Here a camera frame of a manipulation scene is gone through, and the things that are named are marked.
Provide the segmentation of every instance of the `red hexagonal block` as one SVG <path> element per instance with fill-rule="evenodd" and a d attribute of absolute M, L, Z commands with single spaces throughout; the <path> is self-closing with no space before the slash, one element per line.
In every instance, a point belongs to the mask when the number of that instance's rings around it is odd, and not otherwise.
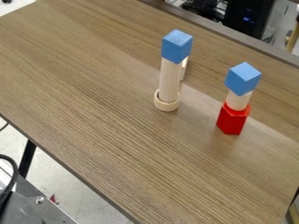
<path fill-rule="evenodd" d="M 227 135 L 239 135 L 245 121 L 249 116 L 251 107 L 247 105 L 244 110 L 237 111 L 223 104 L 217 121 L 217 126 Z"/>

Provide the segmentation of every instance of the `stacked blocks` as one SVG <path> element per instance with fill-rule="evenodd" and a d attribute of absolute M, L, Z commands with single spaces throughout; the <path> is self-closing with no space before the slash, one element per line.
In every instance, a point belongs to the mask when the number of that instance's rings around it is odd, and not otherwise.
<path fill-rule="evenodd" d="M 162 60 L 159 89 L 155 92 L 155 106 L 162 111 L 172 111 L 179 105 L 179 82 L 191 53 L 193 37 L 174 30 L 162 40 Z"/>
<path fill-rule="evenodd" d="M 239 135 L 250 113 L 253 90 L 261 79 L 261 72 L 244 62 L 229 69 L 225 84 L 230 89 L 222 106 L 217 126 L 227 135 Z"/>

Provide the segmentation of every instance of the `floor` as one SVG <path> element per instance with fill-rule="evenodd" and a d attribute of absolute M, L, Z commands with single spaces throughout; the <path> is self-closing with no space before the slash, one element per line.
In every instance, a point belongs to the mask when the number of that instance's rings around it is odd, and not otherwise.
<path fill-rule="evenodd" d="M 6 12 L 32 2 L 34 0 L 15 0 L 14 5 L 7 7 L 0 1 L 0 17 Z M 294 26 L 294 15 L 296 14 L 294 9 L 282 21 L 280 36 L 277 36 L 277 38 L 281 37 L 281 41 L 276 41 L 275 45 L 281 49 L 284 48 L 282 39 L 285 33 Z M 299 55 L 299 43 L 294 53 Z M 5 121 L 0 118 L 0 127 L 4 124 Z M 0 143 L 0 153 L 11 156 L 19 163 L 26 144 L 26 138 L 14 128 L 8 126 L 0 132 Z M 36 152 L 28 180 L 45 195 L 50 197 L 55 194 L 59 206 L 79 223 L 132 223 L 41 150 Z M 62 185 L 70 187 L 64 189 L 60 187 Z"/>

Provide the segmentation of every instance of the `white ring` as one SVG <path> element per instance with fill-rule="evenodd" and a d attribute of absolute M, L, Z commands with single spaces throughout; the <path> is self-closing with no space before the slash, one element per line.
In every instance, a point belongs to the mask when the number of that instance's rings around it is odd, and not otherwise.
<path fill-rule="evenodd" d="M 165 111 L 165 112 L 171 112 L 175 109 L 178 108 L 180 103 L 180 93 L 177 93 L 177 100 L 174 102 L 164 102 L 160 101 L 159 99 L 159 89 L 156 90 L 155 92 L 155 97 L 154 97 L 154 104 L 156 108 Z"/>

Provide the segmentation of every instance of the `blue cube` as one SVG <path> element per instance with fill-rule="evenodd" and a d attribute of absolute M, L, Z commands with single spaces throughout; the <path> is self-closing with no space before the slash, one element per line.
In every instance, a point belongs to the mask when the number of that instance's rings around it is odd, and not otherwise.
<path fill-rule="evenodd" d="M 247 62 L 234 66 L 228 70 L 226 86 L 236 95 L 242 96 L 253 91 L 261 79 L 261 72 Z"/>
<path fill-rule="evenodd" d="M 193 36 L 182 31 L 173 30 L 162 40 L 162 57 L 180 63 L 190 55 Z"/>

